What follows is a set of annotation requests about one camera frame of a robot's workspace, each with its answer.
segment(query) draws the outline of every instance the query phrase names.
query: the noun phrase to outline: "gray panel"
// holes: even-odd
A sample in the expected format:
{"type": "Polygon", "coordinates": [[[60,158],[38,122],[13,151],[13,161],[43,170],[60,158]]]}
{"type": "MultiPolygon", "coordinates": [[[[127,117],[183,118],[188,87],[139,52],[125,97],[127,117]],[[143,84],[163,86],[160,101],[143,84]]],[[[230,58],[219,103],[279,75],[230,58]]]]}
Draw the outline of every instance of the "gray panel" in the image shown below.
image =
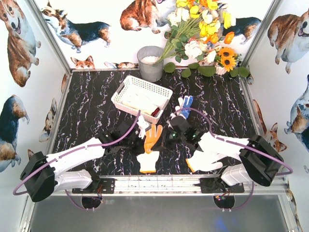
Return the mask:
{"type": "MultiPolygon", "coordinates": [[[[248,196],[237,196],[236,206],[248,196]]],[[[80,203],[80,197],[74,197],[80,203]]],[[[96,212],[73,206],[67,197],[35,205],[32,232],[286,232],[277,196],[253,196],[234,212],[214,209],[205,197],[105,197],[96,212]]]]}

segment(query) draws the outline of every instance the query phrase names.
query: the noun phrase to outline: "flower pot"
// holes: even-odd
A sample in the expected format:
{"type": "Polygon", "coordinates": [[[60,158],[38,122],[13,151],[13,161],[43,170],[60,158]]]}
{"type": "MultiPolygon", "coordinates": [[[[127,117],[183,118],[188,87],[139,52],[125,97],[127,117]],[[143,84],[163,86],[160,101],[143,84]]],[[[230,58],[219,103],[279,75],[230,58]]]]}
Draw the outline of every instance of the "flower pot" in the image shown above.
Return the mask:
{"type": "Polygon", "coordinates": [[[140,75],[145,81],[156,82],[163,75],[163,61],[157,64],[145,64],[141,60],[145,57],[160,57],[163,54],[163,49],[157,46],[142,47],[137,52],[137,59],[140,65],[140,75]]]}
{"type": "Polygon", "coordinates": [[[216,67],[216,74],[218,75],[223,75],[227,72],[227,70],[225,69],[225,67],[221,67],[220,65],[215,65],[216,67]]]}

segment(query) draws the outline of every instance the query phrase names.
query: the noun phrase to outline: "wall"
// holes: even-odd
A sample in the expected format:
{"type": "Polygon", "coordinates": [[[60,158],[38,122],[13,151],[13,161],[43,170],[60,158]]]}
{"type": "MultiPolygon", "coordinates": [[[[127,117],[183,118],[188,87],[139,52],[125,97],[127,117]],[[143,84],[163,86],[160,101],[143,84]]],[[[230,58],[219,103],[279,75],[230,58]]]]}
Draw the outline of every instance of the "wall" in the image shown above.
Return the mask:
{"type": "MultiPolygon", "coordinates": [[[[47,142],[39,142],[39,138],[48,139],[48,130],[43,129],[45,119],[53,99],[54,103],[60,100],[65,71],[27,4],[23,0],[18,4],[13,0],[2,2],[7,9],[0,1],[0,224],[1,231],[16,232],[26,196],[13,196],[12,192],[31,151],[46,149],[47,142]],[[34,40],[41,42],[36,52],[34,40]],[[38,65],[30,64],[30,50],[35,54],[33,62],[39,59],[38,65]],[[27,76],[21,73],[27,74],[27,70],[30,78],[25,81],[27,76]]],[[[52,126],[52,116],[53,111],[49,113],[48,127],[52,126]]]]}
{"type": "MultiPolygon", "coordinates": [[[[113,1],[97,0],[88,0],[86,4],[76,4],[74,0],[50,0],[49,6],[47,6],[47,0],[36,1],[39,7],[45,9],[45,11],[42,12],[44,12],[44,17],[48,20],[49,28],[72,68],[131,68],[135,67],[135,64],[138,62],[136,53],[140,48],[147,45],[165,46],[164,32],[169,30],[168,24],[163,27],[158,27],[157,29],[160,30],[158,34],[154,34],[149,27],[142,28],[140,31],[122,29],[121,24],[123,23],[123,25],[127,26],[128,23],[125,17],[121,17],[122,14],[140,15],[147,14],[148,12],[147,8],[142,8],[141,11],[130,10],[128,6],[133,2],[132,0],[122,0],[117,4],[113,1]],[[107,43],[97,36],[98,28],[96,24],[87,26],[81,25],[82,23],[97,21],[110,25],[108,29],[110,32],[109,40],[111,41],[109,47],[106,47],[107,43]],[[72,45],[69,45],[72,41],[79,42],[79,36],[77,36],[77,34],[81,34],[82,37],[89,36],[89,43],[81,46],[80,53],[77,53],[77,49],[72,49],[72,45]],[[130,62],[131,64],[128,66],[123,62],[130,62]]],[[[165,15],[165,18],[175,9],[176,0],[152,1],[157,5],[158,11],[162,15],[165,15]]],[[[136,0],[134,2],[138,6],[141,0],[136,0]]],[[[228,2],[229,10],[236,18],[257,17],[263,20],[272,0],[227,0],[225,2],[228,2]]],[[[244,27],[244,24],[237,24],[238,29],[244,27]]],[[[238,53],[242,54],[242,56],[246,54],[253,40],[252,37],[247,43],[240,44],[244,41],[243,34],[244,30],[241,30],[240,35],[235,37],[230,44],[230,46],[238,53]]],[[[165,60],[165,62],[170,61],[176,62],[173,58],[165,60]]],[[[181,65],[187,65],[192,62],[194,61],[182,61],[181,65]]]]}
{"type": "Polygon", "coordinates": [[[301,28],[309,23],[308,7],[308,1],[283,1],[268,30],[270,39],[267,33],[262,37],[249,64],[255,79],[251,92],[263,113],[266,138],[294,170],[289,197],[296,201],[304,231],[309,231],[309,96],[303,95],[309,83],[309,26],[301,28]]]}

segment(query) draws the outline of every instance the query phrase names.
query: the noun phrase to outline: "marble pattern tabletop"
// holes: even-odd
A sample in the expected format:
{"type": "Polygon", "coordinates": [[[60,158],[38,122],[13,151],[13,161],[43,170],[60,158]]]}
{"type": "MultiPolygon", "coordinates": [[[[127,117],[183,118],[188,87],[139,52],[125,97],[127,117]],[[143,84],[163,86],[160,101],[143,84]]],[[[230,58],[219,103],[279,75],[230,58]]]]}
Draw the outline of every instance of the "marble pattern tabletop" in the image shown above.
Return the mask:
{"type": "MultiPolygon", "coordinates": [[[[115,108],[111,97],[122,81],[132,75],[140,77],[139,70],[74,72],[69,92],[58,127],[53,152],[77,146],[107,128],[116,127],[126,118],[134,116],[115,108]]],[[[192,104],[207,113],[213,132],[237,138],[255,135],[249,110],[244,99],[239,80],[225,76],[202,77],[197,71],[189,78],[181,77],[181,70],[165,73],[155,84],[173,90],[166,110],[159,120],[164,125],[175,106],[177,99],[185,95],[194,96],[192,104]]],[[[208,130],[206,120],[191,112],[188,122],[194,127],[208,130]]],[[[178,145],[174,152],[161,152],[156,162],[154,174],[192,174],[185,159],[193,155],[187,147],[178,145]]],[[[224,158],[224,165],[235,165],[237,160],[224,158]]],[[[99,175],[139,175],[140,164],[135,155],[121,150],[117,154],[106,155],[91,160],[73,171],[92,167],[99,175]]]]}

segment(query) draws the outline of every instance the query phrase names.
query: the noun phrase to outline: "orange glove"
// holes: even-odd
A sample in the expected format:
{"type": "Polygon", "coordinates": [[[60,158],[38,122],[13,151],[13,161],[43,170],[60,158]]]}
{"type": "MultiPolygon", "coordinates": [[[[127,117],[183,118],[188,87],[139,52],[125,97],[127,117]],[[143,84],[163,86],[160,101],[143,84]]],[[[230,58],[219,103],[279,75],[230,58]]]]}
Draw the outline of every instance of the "orange glove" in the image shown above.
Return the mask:
{"type": "Polygon", "coordinates": [[[144,149],[147,154],[151,153],[151,148],[155,145],[162,134],[163,127],[158,125],[156,128],[155,124],[151,124],[151,129],[146,131],[146,139],[144,149]]]}

